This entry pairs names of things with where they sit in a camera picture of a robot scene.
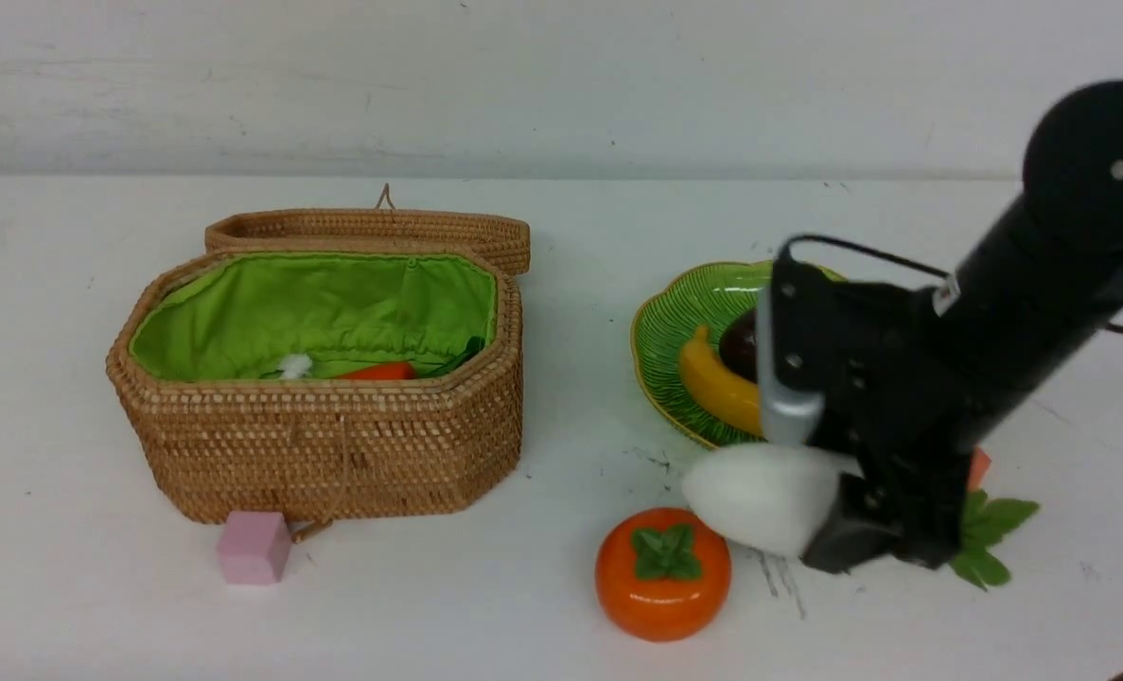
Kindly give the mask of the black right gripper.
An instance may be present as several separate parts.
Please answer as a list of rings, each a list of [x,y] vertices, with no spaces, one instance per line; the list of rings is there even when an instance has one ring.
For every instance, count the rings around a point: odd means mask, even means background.
[[[800,562],[843,574],[891,555],[937,569],[960,551],[971,454],[964,387],[934,343],[930,289],[833,283],[828,414],[813,444],[856,460]]]

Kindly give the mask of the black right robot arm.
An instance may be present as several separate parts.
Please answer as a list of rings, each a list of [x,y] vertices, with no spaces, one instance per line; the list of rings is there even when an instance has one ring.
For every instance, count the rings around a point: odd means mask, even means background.
[[[1021,181],[933,288],[834,281],[780,247],[757,310],[764,435],[860,467],[804,565],[955,559],[974,448],[1123,309],[1123,80],[1063,96]]]

